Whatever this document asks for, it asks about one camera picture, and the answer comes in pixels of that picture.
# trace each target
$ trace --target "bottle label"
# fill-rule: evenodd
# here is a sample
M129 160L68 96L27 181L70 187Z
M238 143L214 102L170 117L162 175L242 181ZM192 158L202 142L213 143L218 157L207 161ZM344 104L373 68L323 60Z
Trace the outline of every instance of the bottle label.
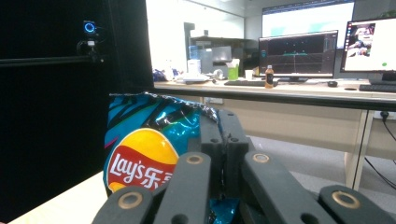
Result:
M273 85L274 84L274 74L265 74L266 79L265 81L270 84Z

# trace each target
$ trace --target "bottle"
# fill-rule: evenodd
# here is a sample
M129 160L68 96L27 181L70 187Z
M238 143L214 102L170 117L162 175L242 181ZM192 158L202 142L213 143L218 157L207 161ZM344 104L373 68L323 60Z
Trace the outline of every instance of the bottle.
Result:
M274 87L274 70L272 65L268 65L267 70L265 70L265 88L272 89Z

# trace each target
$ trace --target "monitor stand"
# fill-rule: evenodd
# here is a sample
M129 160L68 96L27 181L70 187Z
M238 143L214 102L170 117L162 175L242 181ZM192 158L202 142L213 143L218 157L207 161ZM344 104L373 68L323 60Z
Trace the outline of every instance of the monitor stand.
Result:
M382 79L370 79L372 85L395 85L396 86L396 72L382 74Z
M306 77L286 77L280 78L278 82L306 82L308 78Z

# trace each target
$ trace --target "lay's chip bag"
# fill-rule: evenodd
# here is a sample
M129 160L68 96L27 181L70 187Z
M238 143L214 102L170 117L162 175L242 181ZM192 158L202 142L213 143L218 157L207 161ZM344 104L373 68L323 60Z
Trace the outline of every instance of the lay's chip bag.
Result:
M125 186L154 190L172 177L200 115L218 121L203 104L151 93L111 94L105 136L107 193Z

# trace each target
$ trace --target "green cup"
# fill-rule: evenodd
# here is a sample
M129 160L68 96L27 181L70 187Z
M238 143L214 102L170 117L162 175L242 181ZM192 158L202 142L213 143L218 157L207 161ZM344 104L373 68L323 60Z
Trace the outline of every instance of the green cup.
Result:
M238 71L239 71L239 66L236 66L234 68L228 68L228 80L237 80Z

